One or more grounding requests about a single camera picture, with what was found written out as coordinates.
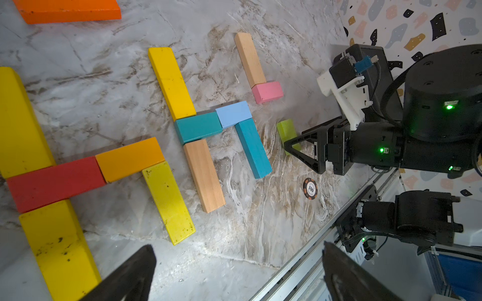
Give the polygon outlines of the pink block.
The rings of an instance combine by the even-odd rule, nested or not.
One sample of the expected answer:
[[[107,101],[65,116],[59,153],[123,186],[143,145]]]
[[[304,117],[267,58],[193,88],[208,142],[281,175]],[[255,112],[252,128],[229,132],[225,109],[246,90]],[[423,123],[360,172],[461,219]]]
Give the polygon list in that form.
[[[257,84],[252,87],[252,93],[257,104],[271,102],[284,96],[282,86],[279,82]]]

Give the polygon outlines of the red block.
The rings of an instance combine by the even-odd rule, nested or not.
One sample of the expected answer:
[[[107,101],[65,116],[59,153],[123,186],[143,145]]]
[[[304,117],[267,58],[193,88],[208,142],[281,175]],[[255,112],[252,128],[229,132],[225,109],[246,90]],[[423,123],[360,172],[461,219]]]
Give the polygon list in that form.
[[[9,178],[20,213],[47,206],[106,185],[96,158],[89,157]]]

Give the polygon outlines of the lime yellow block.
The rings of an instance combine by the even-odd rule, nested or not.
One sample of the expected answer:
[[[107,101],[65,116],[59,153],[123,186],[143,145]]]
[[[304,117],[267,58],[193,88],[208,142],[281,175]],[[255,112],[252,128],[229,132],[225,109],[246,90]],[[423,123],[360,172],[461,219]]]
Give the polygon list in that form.
[[[169,164],[164,161],[142,170],[173,245],[196,232]]]

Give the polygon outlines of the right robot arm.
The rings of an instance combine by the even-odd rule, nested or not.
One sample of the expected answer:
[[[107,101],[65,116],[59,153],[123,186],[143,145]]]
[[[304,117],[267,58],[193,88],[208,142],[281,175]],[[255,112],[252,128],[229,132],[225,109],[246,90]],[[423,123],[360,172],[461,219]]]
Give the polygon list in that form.
[[[354,45],[318,78],[342,110],[284,143],[287,153],[318,174],[353,164],[481,174],[481,45],[421,56],[397,78],[384,50]],[[481,246],[481,202],[449,193],[408,191],[393,202],[366,189],[335,223],[347,252],[368,237],[395,238],[424,253],[436,245]]]

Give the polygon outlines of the light blue block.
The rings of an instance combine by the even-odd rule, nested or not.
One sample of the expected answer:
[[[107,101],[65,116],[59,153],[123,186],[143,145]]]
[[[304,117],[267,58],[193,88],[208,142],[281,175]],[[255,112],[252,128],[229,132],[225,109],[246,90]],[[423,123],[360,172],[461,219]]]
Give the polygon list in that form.
[[[215,111],[222,129],[227,129],[242,121],[252,119],[252,114],[246,101],[219,107]]]

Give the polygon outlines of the long yellow block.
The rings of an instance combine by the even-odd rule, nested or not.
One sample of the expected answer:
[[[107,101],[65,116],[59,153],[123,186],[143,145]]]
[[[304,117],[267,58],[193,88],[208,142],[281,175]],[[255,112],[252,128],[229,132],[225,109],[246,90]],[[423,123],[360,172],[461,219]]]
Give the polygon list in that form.
[[[53,300],[80,300],[102,282],[70,200],[19,220]]]
[[[56,162],[20,76],[1,68],[1,175],[9,179]]]

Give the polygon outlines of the beige wooden block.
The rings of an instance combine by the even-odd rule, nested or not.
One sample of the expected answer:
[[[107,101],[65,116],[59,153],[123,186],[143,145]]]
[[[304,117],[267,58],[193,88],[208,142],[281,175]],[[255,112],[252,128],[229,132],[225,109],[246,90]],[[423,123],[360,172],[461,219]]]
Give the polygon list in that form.
[[[259,56],[251,34],[239,32],[235,35],[235,43],[251,88],[266,83]]]

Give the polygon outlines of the teal long block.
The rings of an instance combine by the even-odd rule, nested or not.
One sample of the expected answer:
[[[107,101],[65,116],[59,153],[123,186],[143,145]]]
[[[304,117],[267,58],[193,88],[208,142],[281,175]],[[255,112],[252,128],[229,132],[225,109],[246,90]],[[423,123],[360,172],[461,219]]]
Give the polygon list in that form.
[[[262,179],[272,172],[272,167],[267,157],[261,138],[253,119],[244,120],[235,125],[247,160],[254,177]]]

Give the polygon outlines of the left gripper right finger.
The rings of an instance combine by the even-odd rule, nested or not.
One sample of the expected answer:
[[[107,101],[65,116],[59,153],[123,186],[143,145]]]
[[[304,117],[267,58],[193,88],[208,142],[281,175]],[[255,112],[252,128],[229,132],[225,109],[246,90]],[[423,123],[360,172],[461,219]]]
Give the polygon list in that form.
[[[324,281],[333,300],[401,301],[335,244],[324,243],[322,261]]]

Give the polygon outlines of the teal short block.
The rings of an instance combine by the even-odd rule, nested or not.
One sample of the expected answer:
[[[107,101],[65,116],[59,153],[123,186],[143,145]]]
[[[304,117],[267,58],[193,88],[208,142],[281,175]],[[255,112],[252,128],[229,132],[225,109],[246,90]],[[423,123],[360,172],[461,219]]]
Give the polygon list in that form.
[[[182,145],[220,134],[223,131],[216,112],[178,119],[174,126]]]

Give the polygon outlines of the small amber block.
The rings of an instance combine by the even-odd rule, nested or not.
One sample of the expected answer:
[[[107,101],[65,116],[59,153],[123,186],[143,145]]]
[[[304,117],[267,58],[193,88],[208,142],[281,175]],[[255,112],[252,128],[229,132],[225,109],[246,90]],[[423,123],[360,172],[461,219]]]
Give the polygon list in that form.
[[[95,156],[107,183],[113,183],[165,161],[155,137]]]

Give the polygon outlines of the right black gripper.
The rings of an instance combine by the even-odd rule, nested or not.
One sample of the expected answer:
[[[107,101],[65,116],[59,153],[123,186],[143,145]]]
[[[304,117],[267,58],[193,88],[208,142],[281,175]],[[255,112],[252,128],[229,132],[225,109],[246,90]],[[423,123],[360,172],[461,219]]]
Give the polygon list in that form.
[[[388,122],[363,122],[351,130],[347,119],[337,117],[287,140],[284,149],[318,174],[327,162],[339,176],[355,163],[388,170],[400,165],[403,132]]]

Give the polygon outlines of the tan wooden block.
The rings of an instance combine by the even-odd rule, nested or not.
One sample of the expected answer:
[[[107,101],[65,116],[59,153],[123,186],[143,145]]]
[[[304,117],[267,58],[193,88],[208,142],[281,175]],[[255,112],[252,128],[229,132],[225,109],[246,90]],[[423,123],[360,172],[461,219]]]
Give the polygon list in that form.
[[[226,204],[217,172],[205,139],[183,146],[204,212],[211,213]]]

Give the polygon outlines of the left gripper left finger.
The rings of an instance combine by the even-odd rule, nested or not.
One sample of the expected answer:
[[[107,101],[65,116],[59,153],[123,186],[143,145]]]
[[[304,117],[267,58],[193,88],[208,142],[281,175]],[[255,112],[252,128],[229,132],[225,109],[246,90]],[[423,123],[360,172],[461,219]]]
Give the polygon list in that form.
[[[156,268],[151,245],[144,245],[82,300],[148,300]]]

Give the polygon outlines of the orange block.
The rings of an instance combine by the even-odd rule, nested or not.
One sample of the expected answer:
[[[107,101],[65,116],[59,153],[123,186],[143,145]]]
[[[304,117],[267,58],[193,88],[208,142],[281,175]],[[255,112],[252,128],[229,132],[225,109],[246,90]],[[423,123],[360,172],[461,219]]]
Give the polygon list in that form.
[[[122,18],[115,0],[17,0],[14,4],[29,25]]]

